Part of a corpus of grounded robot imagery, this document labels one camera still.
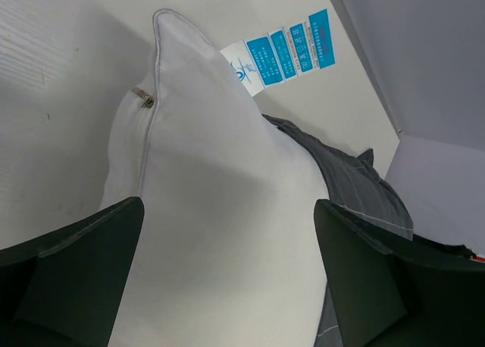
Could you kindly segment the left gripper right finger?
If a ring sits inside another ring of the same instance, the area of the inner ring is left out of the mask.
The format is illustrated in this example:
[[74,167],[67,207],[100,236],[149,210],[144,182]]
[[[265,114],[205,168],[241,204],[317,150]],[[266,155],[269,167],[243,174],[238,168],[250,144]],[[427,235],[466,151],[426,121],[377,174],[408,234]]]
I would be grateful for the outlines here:
[[482,346],[484,262],[320,200],[314,223],[345,346]]

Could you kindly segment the white pillow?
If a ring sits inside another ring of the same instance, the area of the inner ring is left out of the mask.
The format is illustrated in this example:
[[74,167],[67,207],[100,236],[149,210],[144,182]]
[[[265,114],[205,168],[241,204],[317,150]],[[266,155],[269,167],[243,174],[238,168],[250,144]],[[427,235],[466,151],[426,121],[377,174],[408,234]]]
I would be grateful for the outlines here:
[[112,346],[312,346],[327,278],[313,157],[266,120],[185,17],[153,17],[157,55],[111,128],[102,206],[145,217]]

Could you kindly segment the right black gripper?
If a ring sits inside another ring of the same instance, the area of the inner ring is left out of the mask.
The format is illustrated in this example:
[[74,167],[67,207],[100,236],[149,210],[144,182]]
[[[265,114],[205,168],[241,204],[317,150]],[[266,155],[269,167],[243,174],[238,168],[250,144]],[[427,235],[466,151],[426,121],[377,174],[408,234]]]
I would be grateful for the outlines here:
[[446,254],[454,255],[460,258],[484,263],[484,256],[474,253],[471,249],[467,248],[465,245],[442,244],[442,243],[433,241],[431,239],[427,239],[425,237],[419,236],[417,234],[413,235],[412,240],[420,245],[425,245],[439,252],[444,252]]

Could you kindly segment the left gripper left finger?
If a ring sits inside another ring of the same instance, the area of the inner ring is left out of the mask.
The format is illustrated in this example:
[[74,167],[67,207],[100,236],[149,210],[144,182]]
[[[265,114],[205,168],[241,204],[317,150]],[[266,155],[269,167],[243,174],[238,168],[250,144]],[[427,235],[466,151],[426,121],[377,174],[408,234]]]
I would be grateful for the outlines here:
[[107,346],[144,218],[139,197],[1,251],[3,346]]

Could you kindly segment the dark grey checked pillowcase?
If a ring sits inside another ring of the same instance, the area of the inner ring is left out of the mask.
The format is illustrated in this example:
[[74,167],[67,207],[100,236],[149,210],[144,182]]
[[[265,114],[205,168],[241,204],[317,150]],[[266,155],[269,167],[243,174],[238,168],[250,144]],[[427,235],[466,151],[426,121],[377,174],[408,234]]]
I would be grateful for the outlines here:
[[264,175],[247,197],[245,224],[221,263],[217,305],[231,312],[223,331],[197,345],[316,346],[338,339],[314,225],[327,199],[363,220],[411,239],[413,223],[400,197],[373,168],[373,152],[353,157],[323,144],[288,120],[261,116]]

